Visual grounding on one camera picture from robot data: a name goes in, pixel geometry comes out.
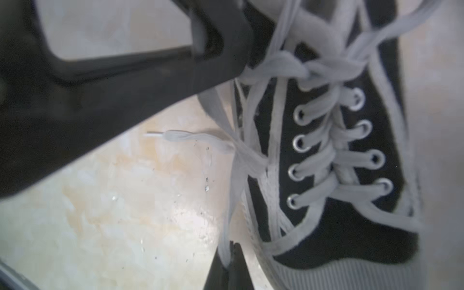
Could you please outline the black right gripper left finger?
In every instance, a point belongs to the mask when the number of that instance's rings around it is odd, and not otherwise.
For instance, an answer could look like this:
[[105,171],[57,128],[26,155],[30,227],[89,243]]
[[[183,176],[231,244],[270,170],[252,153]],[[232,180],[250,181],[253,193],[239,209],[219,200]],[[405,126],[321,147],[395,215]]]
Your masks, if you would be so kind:
[[215,252],[203,290],[228,290],[229,268],[222,264],[218,251]]

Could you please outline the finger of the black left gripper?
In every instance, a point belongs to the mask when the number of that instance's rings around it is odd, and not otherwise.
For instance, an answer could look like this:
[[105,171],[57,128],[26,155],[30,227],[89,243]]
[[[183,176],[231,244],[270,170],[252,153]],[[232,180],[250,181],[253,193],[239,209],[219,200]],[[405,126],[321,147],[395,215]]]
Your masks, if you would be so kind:
[[170,105],[243,72],[253,30],[234,1],[177,1],[193,44],[67,61],[35,1],[1,2],[1,197],[34,185]]

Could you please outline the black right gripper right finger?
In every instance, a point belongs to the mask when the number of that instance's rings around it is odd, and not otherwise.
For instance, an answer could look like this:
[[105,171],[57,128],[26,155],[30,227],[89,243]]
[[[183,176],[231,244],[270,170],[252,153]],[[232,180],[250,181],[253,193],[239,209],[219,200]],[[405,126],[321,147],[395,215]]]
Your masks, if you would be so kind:
[[231,242],[231,263],[228,268],[228,290],[254,290],[242,247]]

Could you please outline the black white canvas sneaker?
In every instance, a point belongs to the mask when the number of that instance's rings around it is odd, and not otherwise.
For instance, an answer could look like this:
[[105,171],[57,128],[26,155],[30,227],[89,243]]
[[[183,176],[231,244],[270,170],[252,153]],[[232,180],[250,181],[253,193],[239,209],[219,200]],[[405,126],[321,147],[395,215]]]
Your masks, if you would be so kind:
[[244,213],[273,288],[422,289],[398,39],[436,7],[247,2],[255,41],[234,88],[265,167],[248,176]]

